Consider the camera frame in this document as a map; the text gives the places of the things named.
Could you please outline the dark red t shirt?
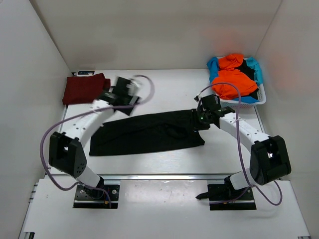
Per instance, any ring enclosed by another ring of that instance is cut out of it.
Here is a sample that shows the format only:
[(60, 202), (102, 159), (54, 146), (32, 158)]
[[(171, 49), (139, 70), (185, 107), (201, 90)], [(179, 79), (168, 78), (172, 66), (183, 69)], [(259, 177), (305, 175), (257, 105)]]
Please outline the dark red t shirt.
[(64, 105), (92, 103), (110, 86), (111, 80), (105, 78), (103, 73), (84, 77), (67, 77), (62, 103)]

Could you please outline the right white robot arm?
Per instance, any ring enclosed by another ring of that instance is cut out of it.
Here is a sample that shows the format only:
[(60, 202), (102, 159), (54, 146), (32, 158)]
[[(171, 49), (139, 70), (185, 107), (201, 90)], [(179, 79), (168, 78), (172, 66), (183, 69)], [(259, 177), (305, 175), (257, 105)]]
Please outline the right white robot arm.
[(207, 130), (213, 124), (237, 140), (237, 147), (250, 152), (250, 164), (246, 168), (240, 158), (242, 171), (224, 180), (224, 194), (237, 198), (244, 188), (265, 185), (291, 173), (291, 164), (285, 140), (270, 136), (242, 120), (231, 107), (222, 107), (217, 95), (196, 96), (198, 105), (192, 110), (194, 129)]

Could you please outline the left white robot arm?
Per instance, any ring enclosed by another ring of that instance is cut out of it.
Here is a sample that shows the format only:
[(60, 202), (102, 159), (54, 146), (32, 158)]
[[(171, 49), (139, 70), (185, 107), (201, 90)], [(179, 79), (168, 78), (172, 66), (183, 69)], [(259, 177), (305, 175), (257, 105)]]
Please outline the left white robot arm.
[(133, 79), (118, 77), (116, 85), (93, 100), (90, 114), (81, 116), (66, 131), (50, 136), (49, 165), (82, 183), (84, 191), (94, 200), (106, 197), (104, 180), (87, 165), (84, 147), (103, 122), (116, 112), (113, 107), (119, 106), (119, 111), (130, 115), (133, 105), (140, 99), (137, 96), (139, 86)]

